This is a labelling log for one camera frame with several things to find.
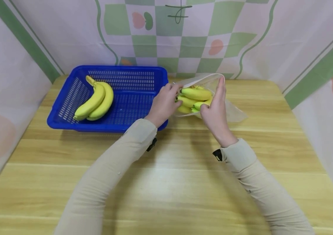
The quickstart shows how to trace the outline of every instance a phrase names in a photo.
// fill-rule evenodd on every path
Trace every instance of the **beige long-sleeve shirt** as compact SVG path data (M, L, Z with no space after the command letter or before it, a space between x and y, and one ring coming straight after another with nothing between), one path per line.
M137 120L86 171L68 201L55 235L101 235L105 200L130 165L156 136L154 124ZM273 235L314 234L286 190L258 161L243 139L222 148L223 161L258 205Z

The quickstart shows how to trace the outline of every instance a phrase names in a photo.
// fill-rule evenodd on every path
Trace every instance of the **banana stem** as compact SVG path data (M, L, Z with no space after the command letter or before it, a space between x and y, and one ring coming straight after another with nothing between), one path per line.
M90 76L86 76L86 81L91 85L91 86L94 86L95 85L95 80L92 78L92 77L90 77Z

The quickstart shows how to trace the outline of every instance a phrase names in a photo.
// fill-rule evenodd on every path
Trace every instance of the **yellow banana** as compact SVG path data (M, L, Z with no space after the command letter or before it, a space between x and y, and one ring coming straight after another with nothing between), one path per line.
M194 113L194 112L199 112L199 110L196 109L196 108L194 108L194 107L192 107L192 108L191 108L191 112L193 112L193 113Z
M195 116L202 119L202 116L200 115L200 111L194 107L191 108L191 112L196 113Z
M100 85L102 85L105 89L105 97L103 99L103 101L101 102L101 104L94 110L92 111L89 116L87 117L87 120L90 121L95 121L97 119L102 118L102 116L104 116L107 111L109 110L110 106L112 105L113 102L113 89L112 87L110 87L109 84L107 84L106 82L96 82Z
M82 104L74 114L74 119L81 121L88 117L88 115L94 111L103 101L105 96L105 89L101 84L97 82L94 83L94 93L93 95Z
M205 89L205 88L202 87L202 86L196 86L196 85L193 85L193 86L191 86L190 88L198 89L198 90L204 90L204 89Z
M181 105L177 110L184 114L191 114L191 108L183 105Z
M199 90L193 88L184 88L181 90L181 93L190 99L195 99L199 101L209 100L213 96L212 93L206 89Z
M90 76L86 76L86 81L91 85L91 86L94 86L94 84L95 84L95 80L92 78L92 77L90 77Z
M201 106L202 104L206 104L206 105L210 106L212 100L213 100L213 99L211 98L211 99L209 99L208 101L204 101L204 102L196 102L195 104L193 104L193 107L196 108L196 109L198 109L198 110L200 110L200 106Z
M199 102L199 100L189 99L184 96L177 96L176 99L182 101L182 105L186 107L192 107L196 102Z

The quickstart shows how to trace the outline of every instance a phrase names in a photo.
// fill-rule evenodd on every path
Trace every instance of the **plastic bag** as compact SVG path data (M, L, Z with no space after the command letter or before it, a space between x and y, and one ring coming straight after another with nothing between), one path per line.
M185 79L183 81L179 81L178 84L183 85L183 88L190 87L193 85L196 86L202 86L209 91L212 92L214 95L214 92L216 91L216 86L219 82L219 78L223 77L220 73L213 73L213 74L203 74L199 77L192 77L190 79ZM234 106L231 102L228 100L225 100L225 107L226 107L226 113L227 113L227 121L228 122L240 122L247 118L246 114L238 109L238 107ZM187 116L197 116L201 118L199 112L191 113L191 114L183 114L179 111L176 111L174 113L174 116L176 117L187 117Z

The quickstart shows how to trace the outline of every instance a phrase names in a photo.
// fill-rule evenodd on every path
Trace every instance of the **table surface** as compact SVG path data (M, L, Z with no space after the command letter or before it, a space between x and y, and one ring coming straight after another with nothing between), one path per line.
M50 129L55 81L0 175L0 235L52 234L83 173L119 134ZM231 123L287 189L318 235L333 235L333 184L278 87L226 81L248 119ZM219 146L196 117L171 118L158 142L110 194L104 234L270 234L250 196L212 152Z

